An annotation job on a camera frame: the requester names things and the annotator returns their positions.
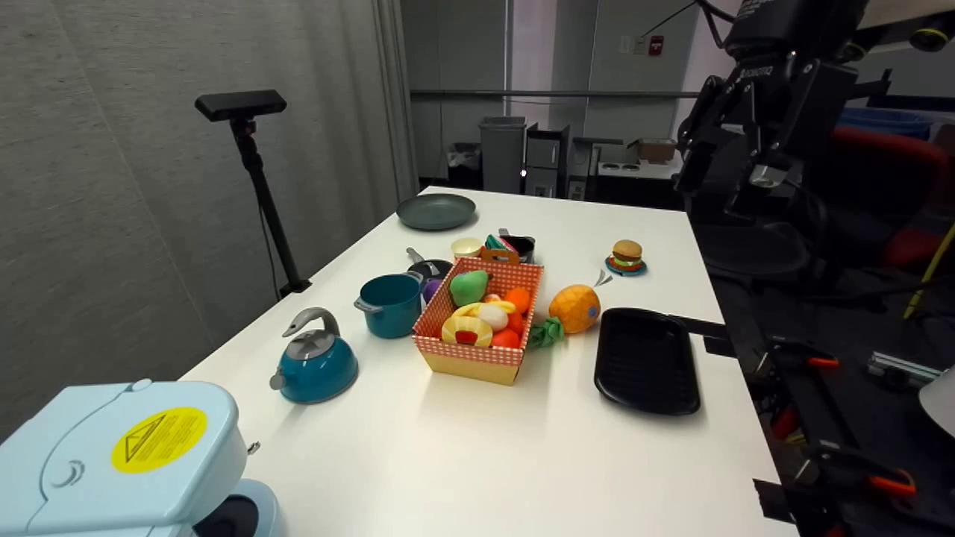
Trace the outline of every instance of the warning label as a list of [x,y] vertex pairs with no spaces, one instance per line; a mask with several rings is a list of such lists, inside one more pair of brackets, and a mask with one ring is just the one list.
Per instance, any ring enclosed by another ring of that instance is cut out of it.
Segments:
[[110,462],[119,474],[159,472],[184,456],[207,435],[207,423],[198,407],[156,411],[119,435]]

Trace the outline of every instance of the black plate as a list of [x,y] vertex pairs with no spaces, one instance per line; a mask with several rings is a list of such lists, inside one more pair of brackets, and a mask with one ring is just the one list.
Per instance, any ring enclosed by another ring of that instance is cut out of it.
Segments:
[[698,411],[690,332],[668,316],[616,308],[599,319],[598,390],[628,408],[654,414]]
[[425,234],[446,234],[477,220],[477,207],[456,193],[413,198],[396,210],[399,225]]

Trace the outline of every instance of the toy hamburger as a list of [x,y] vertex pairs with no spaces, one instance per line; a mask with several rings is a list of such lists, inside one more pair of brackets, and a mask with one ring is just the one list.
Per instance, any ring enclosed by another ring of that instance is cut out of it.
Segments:
[[617,274],[638,274],[647,268],[645,247],[638,241],[622,240],[616,250],[607,256],[607,268]]

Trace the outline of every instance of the teapot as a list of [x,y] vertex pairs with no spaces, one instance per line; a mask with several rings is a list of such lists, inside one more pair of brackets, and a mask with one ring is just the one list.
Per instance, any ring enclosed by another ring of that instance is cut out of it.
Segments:
[[[323,328],[298,334],[308,323],[323,319]],[[271,387],[293,402],[323,402],[349,390],[359,378],[359,362],[329,311],[301,311],[283,337],[298,334],[281,356]]]

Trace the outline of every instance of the fruit basket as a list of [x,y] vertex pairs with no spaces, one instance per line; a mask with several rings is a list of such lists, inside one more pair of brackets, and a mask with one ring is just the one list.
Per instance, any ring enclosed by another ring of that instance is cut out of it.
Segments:
[[[529,323],[517,350],[511,347],[459,347],[446,344],[441,323],[453,313],[451,277],[463,271],[489,271],[489,292],[505,296],[511,286],[526,286],[531,292]],[[440,292],[429,299],[428,311],[414,323],[414,347],[425,356],[432,374],[468,377],[499,386],[513,386],[531,341],[531,316],[544,267],[534,262],[483,262],[474,256],[459,259],[451,274],[441,280]]]

